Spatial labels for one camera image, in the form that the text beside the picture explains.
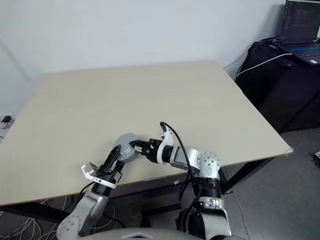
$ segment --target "black cabinet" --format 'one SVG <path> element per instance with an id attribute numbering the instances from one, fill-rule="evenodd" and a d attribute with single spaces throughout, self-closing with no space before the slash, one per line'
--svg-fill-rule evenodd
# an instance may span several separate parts
<path id="1" fill-rule="evenodd" d="M 283 53 L 261 43 L 242 69 Z M 279 133 L 320 127 L 320 66 L 283 56 L 244 72 L 236 83 Z"/>

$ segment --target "black table frame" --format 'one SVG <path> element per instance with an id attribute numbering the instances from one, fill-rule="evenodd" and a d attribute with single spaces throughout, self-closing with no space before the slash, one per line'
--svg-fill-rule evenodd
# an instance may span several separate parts
<path id="1" fill-rule="evenodd" d="M 273 158 L 261 159 L 256 161 L 250 161 L 244 164 L 229 180 L 227 180 L 222 169 L 219 171 L 221 180 L 221 191 L 222 194 L 227 194 L 229 190 L 234 188 L 236 185 L 245 181 L 258 170 L 269 163 Z M 117 196 L 110 198 L 109 203 L 116 201 L 118 204 L 126 204 L 128 202 L 134 202 L 143 200 L 149 197 L 156 197 L 161 195 L 166 195 L 170 193 L 176 193 L 179 191 L 180 185 L 170 185 L 164 187 L 158 187 L 151 190 L 141 191 L 137 193 L 131 193 L 123 196 Z M 53 223 L 60 223 L 65 219 L 70 213 L 66 211 L 61 211 L 53 207 L 49 207 L 37 202 L 27 202 L 14 205 L 0 206 L 0 211 L 17 214 L 25 217 L 35 218 L 39 220 L 50 221 Z"/>

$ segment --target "gray floor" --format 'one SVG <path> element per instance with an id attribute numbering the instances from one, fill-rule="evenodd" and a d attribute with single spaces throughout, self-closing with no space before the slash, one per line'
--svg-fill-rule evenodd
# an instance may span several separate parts
<path id="1" fill-rule="evenodd" d="M 320 128 L 303 131 L 288 132 L 282 136 L 286 142 L 293 147 L 294 153 L 289 156 L 277 157 L 251 178 L 238 185 L 234 189 L 240 207 L 234 193 L 224 195 L 226 210 L 228 212 L 231 231 L 245 239 L 251 240 L 319 240 L 320 227 L 320 168 L 312 161 L 310 153 L 320 151 Z M 227 168 L 232 176 L 240 165 Z M 185 207 L 193 198 L 192 190 L 189 188 L 182 201 Z M 148 204 L 154 203 L 176 203 L 176 194 L 148 199 Z M 63 205 L 63 198 L 50 200 L 50 204 L 59 208 Z M 136 220 L 138 213 L 131 212 L 128 216 L 127 207 L 123 205 L 114 206 L 115 216 L 126 224 L 128 219 Z M 179 210 L 153 215 L 149 217 L 153 227 L 175 229 L 175 218 Z M 16 229 L 26 218 L 5 213 L 0 218 L 0 234 L 7 236 Z M 99 222 L 99 226 L 106 223 L 106 219 Z M 43 232 L 48 232 L 53 224 L 39 221 Z M 117 228 L 118 225 L 111 223 L 108 228 Z M 32 235 L 32 227 L 29 227 L 21 239 L 28 240 Z M 36 240 L 39 231 L 35 229 Z"/>

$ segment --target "black table leg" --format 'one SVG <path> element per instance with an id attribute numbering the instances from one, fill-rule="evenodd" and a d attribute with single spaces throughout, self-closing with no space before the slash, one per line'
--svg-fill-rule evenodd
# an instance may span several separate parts
<path id="1" fill-rule="evenodd" d="M 0 210 L 29 218 L 61 223 L 70 213 L 37 202 L 27 202 L 15 205 L 0 206 Z"/>
<path id="2" fill-rule="evenodd" d="M 221 184 L 222 194 L 227 193 L 230 189 L 234 188 L 237 184 L 250 178 L 253 174 L 259 171 L 262 167 L 268 164 L 273 158 L 261 159 L 256 161 L 247 162 L 239 171 L 237 171 L 229 181 Z"/>

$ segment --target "robotic arm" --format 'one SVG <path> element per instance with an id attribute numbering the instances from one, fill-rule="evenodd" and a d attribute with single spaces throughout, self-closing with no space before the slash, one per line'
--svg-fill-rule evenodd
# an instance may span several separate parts
<path id="1" fill-rule="evenodd" d="M 174 130 L 166 123 L 161 122 L 162 140 L 138 140 L 132 134 L 122 135 L 115 143 L 105 163 L 100 167 L 92 163 L 81 167 L 87 179 L 94 182 L 91 191 L 88 191 L 79 201 L 74 211 L 64 219 L 57 229 L 59 240 L 76 240 L 79 237 L 86 239 L 125 239 L 125 238 L 152 238 L 163 239 L 166 233 L 154 228 L 126 228 L 116 229 L 89 235 L 92 226 L 102 216 L 108 202 L 111 189 L 116 188 L 120 180 L 121 170 L 125 163 L 133 161 L 139 153 L 148 160 L 157 164 L 168 163 L 175 168 L 191 171 L 191 183 L 196 198 L 192 205 L 196 211 L 188 221 L 188 233 L 174 231 L 169 239 L 199 240 L 241 240 L 231 236 L 231 230 L 224 201 L 221 198 L 220 161 L 210 151 L 200 151 L 191 147 L 175 146 Z M 188 211 L 179 217 L 179 225 L 185 228 Z"/>

